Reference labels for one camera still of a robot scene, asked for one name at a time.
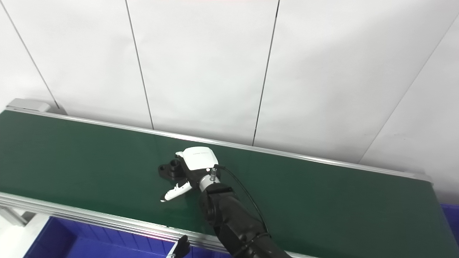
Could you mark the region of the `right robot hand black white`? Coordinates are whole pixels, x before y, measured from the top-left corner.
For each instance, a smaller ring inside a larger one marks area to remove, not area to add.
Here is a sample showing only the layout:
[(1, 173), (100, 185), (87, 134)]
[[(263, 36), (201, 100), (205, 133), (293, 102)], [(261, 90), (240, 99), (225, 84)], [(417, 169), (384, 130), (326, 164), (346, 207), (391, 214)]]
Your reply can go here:
[(193, 189), (203, 192), (211, 184), (220, 183), (218, 165), (216, 155), (208, 147), (190, 147), (176, 152), (173, 160), (158, 167), (160, 177), (176, 182), (160, 201), (170, 201)]

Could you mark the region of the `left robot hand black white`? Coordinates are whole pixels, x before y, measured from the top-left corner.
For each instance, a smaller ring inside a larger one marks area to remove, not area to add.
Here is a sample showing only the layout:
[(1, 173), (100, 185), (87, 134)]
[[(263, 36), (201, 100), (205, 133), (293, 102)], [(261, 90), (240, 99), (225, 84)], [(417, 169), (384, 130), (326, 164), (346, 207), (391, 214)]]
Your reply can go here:
[(190, 242), (187, 235), (183, 235), (167, 253), (166, 258), (184, 258), (190, 252)]

